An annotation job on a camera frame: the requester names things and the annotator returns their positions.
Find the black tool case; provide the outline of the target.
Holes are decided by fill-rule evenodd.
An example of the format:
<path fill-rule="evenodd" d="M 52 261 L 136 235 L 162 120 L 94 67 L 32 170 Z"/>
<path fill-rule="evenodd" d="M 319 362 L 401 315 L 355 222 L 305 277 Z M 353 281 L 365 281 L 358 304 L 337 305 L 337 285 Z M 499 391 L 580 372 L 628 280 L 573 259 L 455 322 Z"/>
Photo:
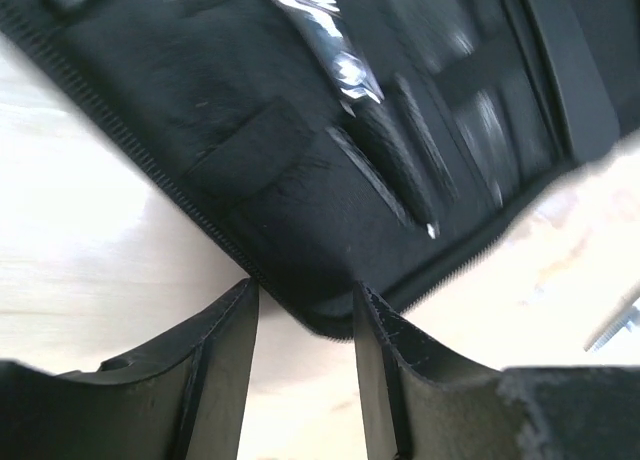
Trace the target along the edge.
<path fill-rule="evenodd" d="M 639 127 L 639 0 L 1 0 L 1 30 L 300 323 L 405 310 Z"/>

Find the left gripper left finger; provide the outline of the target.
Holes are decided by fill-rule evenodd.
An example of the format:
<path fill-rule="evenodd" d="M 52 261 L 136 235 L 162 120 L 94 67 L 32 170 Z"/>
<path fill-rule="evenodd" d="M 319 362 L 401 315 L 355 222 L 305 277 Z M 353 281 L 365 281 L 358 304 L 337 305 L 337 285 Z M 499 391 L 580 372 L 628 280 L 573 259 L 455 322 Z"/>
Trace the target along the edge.
<path fill-rule="evenodd" d="M 2 361 L 2 458 L 236 458 L 258 316 L 246 279 L 95 372 Z"/>

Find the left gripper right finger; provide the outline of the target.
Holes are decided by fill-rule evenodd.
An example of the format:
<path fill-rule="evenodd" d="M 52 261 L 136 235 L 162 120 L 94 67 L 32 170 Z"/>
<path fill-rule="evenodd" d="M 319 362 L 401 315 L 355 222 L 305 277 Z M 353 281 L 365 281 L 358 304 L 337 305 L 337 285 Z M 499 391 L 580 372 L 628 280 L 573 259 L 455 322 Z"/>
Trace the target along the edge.
<path fill-rule="evenodd" d="M 639 372 L 631 367 L 496 371 L 356 286 L 354 340 L 371 459 L 635 459 Z"/>

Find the silver scissors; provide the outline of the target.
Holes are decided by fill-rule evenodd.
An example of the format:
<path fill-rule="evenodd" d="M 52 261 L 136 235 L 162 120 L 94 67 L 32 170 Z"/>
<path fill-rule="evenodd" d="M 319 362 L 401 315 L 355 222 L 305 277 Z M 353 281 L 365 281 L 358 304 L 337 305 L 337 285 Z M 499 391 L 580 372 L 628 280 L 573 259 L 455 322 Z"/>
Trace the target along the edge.
<path fill-rule="evenodd" d="M 602 349 L 623 330 L 631 333 L 639 330 L 639 286 L 635 286 L 623 297 L 604 324 L 589 339 L 584 350 L 592 353 Z"/>
<path fill-rule="evenodd" d="M 270 0 L 304 38 L 340 96 L 347 131 L 412 220 L 436 239 L 440 228 L 424 175 L 384 106 L 364 54 L 352 42 L 337 0 Z"/>

